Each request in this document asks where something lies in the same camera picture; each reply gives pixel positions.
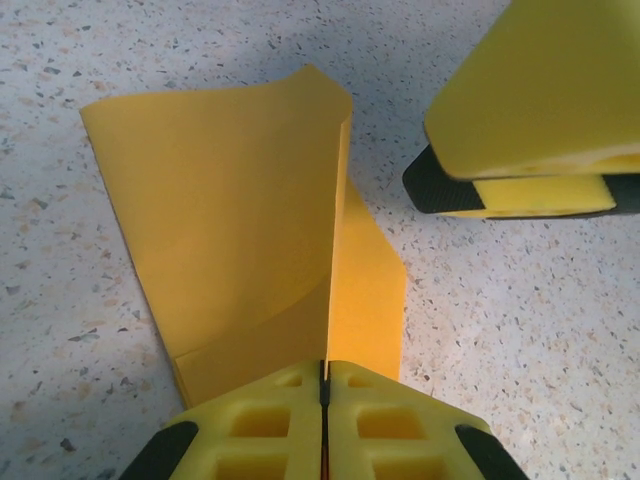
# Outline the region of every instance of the yellow foam block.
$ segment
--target yellow foam block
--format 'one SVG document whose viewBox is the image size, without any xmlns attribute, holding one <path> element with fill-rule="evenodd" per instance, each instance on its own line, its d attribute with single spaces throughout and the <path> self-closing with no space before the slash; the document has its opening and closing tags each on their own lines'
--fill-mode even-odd
<svg viewBox="0 0 640 480">
<path fill-rule="evenodd" d="M 171 480 L 319 478 L 319 367 L 285 368 L 175 417 L 168 426 L 194 422 L 198 433 Z"/>
<path fill-rule="evenodd" d="M 528 177 L 473 182 L 484 210 L 445 213 L 473 218 L 554 217 L 611 210 L 616 206 L 598 175 Z"/>
<path fill-rule="evenodd" d="M 358 365 L 331 363 L 328 419 L 332 480 L 484 478 L 455 431 L 483 420 Z"/>
<path fill-rule="evenodd" d="M 351 108 L 308 66 L 82 110 L 188 406 L 329 351 L 397 377 L 405 273 L 346 180 Z"/>
<path fill-rule="evenodd" d="M 640 172 L 640 2 L 513 1 L 434 99 L 459 179 Z"/>
</svg>

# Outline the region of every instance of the speckled floor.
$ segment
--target speckled floor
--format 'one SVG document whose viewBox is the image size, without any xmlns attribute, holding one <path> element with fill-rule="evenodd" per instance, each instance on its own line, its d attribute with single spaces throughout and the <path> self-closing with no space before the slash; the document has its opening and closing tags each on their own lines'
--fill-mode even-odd
<svg viewBox="0 0 640 480">
<path fill-rule="evenodd" d="M 351 176 L 408 266 L 403 380 L 532 478 L 640 478 L 640 216 L 428 217 L 400 182 L 506 3 L 0 1 L 0 478 L 115 478 L 181 409 L 78 109 L 308 62 L 354 95 Z"/>
</svg>

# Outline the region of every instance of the black rubber edge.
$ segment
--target black rubber edge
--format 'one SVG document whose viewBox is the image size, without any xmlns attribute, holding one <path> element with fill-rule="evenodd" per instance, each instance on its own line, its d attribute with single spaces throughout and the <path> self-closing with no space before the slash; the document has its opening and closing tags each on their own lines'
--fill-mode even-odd
<svg viewBox="0 0 640 480">
<path fill-rule="evenodd" d="M 156 433 L 120 480 L 169 480 L 198 433 L 194 422 L 180 422 Z"/>
<path fill-rule="evenodd" d="M 603 175 L 616 206 L 611 210 L 576 215 L 540 217 L 486 217 L 489 220 L 566 220 L 640 213 L 640 174 Z M 427 214 L 484 210 L 485 205 L 472 182 L 451 178 L 440 166 L 433 147 L 427 147 L 402 175 L 409 198 L 418 211 Z"/>
<path fill-rule="evenodd" d="M 329 478 L 329 402 L 331 401 L 331 363 L 327 362 L 327 379 L 324 378 L 325 361 L 320 361 L 320 405 L 322 407 L 322 472 L 320 478 Z"/>
<path fill-rule="evenodd" d="M 529 480 L 493 435 L 470 425 L 458 425 L 456 433 L 485 480 Z"/>
</svg>

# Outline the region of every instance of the yellow object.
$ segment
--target yellow object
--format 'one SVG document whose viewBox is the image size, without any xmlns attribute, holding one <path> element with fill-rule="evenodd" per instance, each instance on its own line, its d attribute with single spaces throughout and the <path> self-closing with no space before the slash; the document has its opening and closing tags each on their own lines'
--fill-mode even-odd
<svg viewBox="0 0 640 480">
<path fill-rule="evenodd" d="M 331 362 L 332 480 L 482 480 L 456 435 L 481 419 L 348 362 Z"/>
<path fill-rule="evenodd" d="M 427 112 L 443 169 L 640 172 L 639 58 L 638 0 L 511 2 Z"/>
<path fill-rule="evenodd" d="M 327 355 L 397 378 L 405 273 L 346 180 L 351 108 L 308 66 L 82 110 L 187 406 Z"/>
<path fill-rule="evenodd" d="M 553 217 L 611 210 L 616 206 L 598 175 L 505 178 L 473 182 L 485 208 L 444 213 L 472 218 Z"/>
<path fill-rule="evenodd" d="M 171 480 L 319 479 L 320 362 L 304 362 L 174 418 L 198 433 Z"/>
</svg>

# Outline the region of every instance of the floor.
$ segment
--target floor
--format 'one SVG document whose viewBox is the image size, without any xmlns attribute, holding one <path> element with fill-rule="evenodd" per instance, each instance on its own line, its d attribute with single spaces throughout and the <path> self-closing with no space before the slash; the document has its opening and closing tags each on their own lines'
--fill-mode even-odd
<svg viewBox="0 0 640 480">
<path fill-rule="evenodd" d="M 115 478 L 182 408 L 78 109 L 305 63 L 354 95 L 350 174 L 408 267 L 403 381 L 531 478 L 639 478 L 640 217 L 424 216 L 400 181 L 507 3 L 1 1 L 0 478 Z"/>
</svg>

